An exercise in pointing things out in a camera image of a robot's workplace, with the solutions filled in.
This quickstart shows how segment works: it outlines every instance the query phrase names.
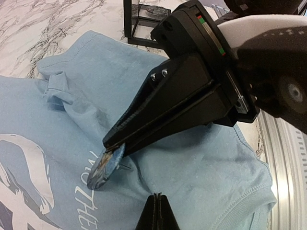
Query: light blue t-shirt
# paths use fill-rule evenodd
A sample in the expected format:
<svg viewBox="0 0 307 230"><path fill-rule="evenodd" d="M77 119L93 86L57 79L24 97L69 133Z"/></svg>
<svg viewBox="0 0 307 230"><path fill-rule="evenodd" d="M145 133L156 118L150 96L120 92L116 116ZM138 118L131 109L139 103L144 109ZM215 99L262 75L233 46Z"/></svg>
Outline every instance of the light blue t-shirt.
<svg viewBox="0 0 307 230"><path fill-rule="evenodd" d="M102 138L164 60L89 31L39 61L44 80L0 77L0 229L133 230L159 192L181 230L265 229L271 175L237 126L164 138L86 187Z"/></svg>

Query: screw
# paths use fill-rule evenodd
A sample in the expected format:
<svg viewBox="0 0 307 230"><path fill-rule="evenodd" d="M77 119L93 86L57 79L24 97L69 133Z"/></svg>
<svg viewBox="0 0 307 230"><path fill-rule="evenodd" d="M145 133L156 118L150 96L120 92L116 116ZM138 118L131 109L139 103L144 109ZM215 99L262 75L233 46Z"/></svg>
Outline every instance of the screw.
<svg viewBox="0 0 307 230"><path fill-rule="evenodd" d="M294 85L294 84L289 84L288 86L288 91L290 96L292 97L293 100L296 102L302 102L303 101L303 95L300 91L300 89Z"/></svg>
<svg viewBox="0 0 307 230"><path fill-rule="evenodd" d="M167 74L168 74L167 69L163 69L161 73L162 73L163 77L166 77Z"/></svg>
<svg viewBox="0 0 307 230"><path fill-rule="evenodd" d="M155 81L156 79L155 79L155 73L153 73L152 75L150 75L150 78L153 80L153 81Z"/></svg>

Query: white marble surface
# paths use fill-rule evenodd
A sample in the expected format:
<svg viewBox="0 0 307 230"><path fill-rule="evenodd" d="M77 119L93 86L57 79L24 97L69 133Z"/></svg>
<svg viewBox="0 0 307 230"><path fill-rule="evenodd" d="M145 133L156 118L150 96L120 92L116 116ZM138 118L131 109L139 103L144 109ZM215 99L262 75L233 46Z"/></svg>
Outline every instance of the white marble surface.
<svg viewBox="0 0 307 230"><path fill-rule="evenodd" d="M185 0L141 2L173 10ZM217 19L214 10L208 10ZM40 59L64 52L88 30L126 42L123 0L0 0L0 75L39 77L36 63ZM263 152L257 122L240 127L252 148Z"/></svg>

